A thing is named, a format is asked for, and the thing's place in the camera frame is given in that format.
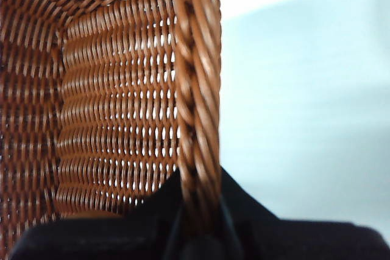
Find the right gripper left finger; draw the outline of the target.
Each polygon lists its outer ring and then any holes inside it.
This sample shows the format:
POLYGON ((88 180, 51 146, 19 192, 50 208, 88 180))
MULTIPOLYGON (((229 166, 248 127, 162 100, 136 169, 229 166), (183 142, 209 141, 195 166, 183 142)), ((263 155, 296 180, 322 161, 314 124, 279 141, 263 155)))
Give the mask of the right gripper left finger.
POLYGON ((24 232, 11 259, 159 259, 182 205, 179 172, 124 217, 63 219, 24 232))

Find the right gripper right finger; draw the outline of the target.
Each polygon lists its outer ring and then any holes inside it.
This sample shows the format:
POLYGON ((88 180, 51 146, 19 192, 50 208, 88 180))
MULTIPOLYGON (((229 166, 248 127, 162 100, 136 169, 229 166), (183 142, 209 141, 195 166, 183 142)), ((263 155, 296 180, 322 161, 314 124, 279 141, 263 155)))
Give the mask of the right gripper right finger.
POLYGON ((389 245, 369 227, 281 219, 225 170, 222 195, 245 259, 389 259, 389 245))

